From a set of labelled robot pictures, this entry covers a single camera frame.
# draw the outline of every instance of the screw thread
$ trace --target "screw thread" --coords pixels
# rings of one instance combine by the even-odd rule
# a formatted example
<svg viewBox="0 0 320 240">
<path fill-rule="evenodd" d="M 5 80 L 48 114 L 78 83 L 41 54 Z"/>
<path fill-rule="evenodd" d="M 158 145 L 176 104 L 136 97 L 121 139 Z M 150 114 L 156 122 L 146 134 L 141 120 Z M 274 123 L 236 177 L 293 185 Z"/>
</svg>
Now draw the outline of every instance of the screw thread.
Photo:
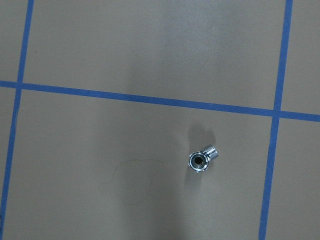
<svg viewBox="0 0 320 240">
<path fill-rule="evenodd" d="M 201 152 L 203 152 L 203 154 L 209 158 L 209 161 L 218 157 L 218 152 L 212 145 L 206 146 L 204 149 L 201 150 Z"/>
</svg>

